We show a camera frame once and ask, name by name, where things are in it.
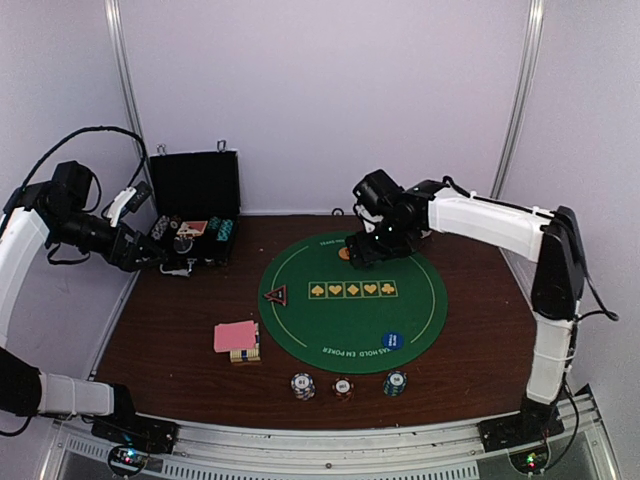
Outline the orange big blind button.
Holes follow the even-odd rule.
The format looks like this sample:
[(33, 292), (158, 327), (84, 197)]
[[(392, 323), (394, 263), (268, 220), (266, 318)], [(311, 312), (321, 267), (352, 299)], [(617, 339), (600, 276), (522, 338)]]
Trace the orange big blind button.
[(350, 260), (350, 253), (349, 253), (349, 249), (347, 247), (343, 247), (338, 251), (338, 255), (342, 260), (345, 261), (349, 261)]

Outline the blue small blind button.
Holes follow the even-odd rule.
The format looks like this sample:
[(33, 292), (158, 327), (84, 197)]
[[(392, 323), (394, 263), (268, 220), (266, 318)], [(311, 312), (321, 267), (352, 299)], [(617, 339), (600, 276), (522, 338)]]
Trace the blue small blind button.
[(382, 337), (382, 346), (390, 351), (404, 347), (404, 336), (398, 332), (387, 332)]

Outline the triangular all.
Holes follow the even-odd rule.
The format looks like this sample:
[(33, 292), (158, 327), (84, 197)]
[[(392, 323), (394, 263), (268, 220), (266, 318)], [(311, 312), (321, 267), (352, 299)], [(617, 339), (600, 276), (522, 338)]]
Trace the triangular all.
[(288, 304), (288, 294), (287, 294), (287, 286), (281, 285), (277, 288), (268, 291), (263, 295), (263, 297), (268, 301), (281, 306), (287, 306)]

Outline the blue green fifty chip stack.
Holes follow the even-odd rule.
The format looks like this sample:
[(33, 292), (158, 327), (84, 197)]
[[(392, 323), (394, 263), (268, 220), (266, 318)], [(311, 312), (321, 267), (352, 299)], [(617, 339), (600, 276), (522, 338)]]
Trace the blue green fifty chip stack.
[(388, 373), (383, 382), (383, 393), (389, 397), (401, 395), (408, 385), (408, 377), (405, 372), (394, 370)]

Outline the blue peach ten chip stack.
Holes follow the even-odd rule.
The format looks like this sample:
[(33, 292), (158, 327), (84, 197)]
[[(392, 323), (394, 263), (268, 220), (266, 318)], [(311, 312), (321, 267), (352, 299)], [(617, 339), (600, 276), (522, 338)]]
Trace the blue peach ten chip stack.
[(291, 379), (290, 386), (295, 398), (298, 400), (307, 401), (315, 396), (315, 383), (308, 373), (296, 373)]

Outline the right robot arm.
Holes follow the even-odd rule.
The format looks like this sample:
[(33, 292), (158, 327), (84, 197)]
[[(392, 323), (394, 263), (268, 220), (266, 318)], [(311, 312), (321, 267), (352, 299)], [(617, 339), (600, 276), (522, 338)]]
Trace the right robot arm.
[(586, 280), (574, 212), (507, 205), (467, 192), (451, 178), (405, 189), (383, 170), (353, 189), (361, 231), (345, 239), (356, 269), (414, 254), (430, 232), (453, 234), (515, 253), (536, 265), (530, 302), (537, 323), (526, 397), (533, 404), (513, 419), (519, 440), (535, 440), (551, 424), (553, 404), (573, 358), (574, 333)]

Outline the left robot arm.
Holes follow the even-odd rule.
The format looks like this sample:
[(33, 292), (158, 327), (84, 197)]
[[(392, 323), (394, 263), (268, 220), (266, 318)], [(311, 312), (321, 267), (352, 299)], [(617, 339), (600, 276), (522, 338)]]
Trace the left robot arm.
[[(165, 252), (147, 235), (122, 220), (151, 194), (141, 181), (122, 190), (106, 216), (88, 212), (94, 173), (76, 161), (59, 164), (49, 181), (14, 191), (1, 219), (1, 341), (36, 254), (61, 245), (78, 249), (84, 259), (100, 255), (108, 264), (136, 272), (165, 262)], [(91, 415), (105, 417), (106, 429), (123, 444), (144, 433), (129, 389), (123, 385), (44, 373), (7, 349), (1, 351), (1, 408), (18, 417)]]

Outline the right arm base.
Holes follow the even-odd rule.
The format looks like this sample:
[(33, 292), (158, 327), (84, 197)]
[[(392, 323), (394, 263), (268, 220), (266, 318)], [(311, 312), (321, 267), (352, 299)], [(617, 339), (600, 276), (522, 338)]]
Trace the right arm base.
[(541, 442), (544, 438), (563, 433), (565, 428), (557, 416), (544, 418), (519, 412), (483, 420), (478, 424), (478, 430), (484, 451), (493, 452)]

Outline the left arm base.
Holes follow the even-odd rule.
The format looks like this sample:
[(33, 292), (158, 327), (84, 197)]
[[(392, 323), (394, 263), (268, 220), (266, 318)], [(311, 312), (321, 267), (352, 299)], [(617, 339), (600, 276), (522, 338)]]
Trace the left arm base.
[(144, 416), (132, 421), (92, 417), (90, 423), (93, 436), (150, 454), (171, 454), (179, 430), (174, 422)]

